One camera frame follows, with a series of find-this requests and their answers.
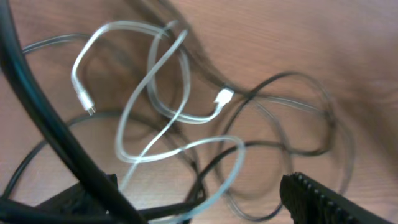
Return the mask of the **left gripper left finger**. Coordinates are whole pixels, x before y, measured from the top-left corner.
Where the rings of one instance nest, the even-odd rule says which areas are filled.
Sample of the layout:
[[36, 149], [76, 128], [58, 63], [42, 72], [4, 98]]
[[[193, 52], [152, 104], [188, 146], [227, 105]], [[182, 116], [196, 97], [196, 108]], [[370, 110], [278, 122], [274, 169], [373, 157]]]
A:
[[52, 198], [38, 204], [36, 208], [61, 215], [106, 215], [105, 209], [80, 183], [77, 183]]

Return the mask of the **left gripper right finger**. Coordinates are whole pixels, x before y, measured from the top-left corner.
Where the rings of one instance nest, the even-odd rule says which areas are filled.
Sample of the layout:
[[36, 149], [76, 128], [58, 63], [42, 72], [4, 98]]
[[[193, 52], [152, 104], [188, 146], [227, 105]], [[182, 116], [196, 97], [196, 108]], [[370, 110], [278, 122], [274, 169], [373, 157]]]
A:
[[301, 172], [284, 175], [279, 193], [296, 224], [390, 224]]

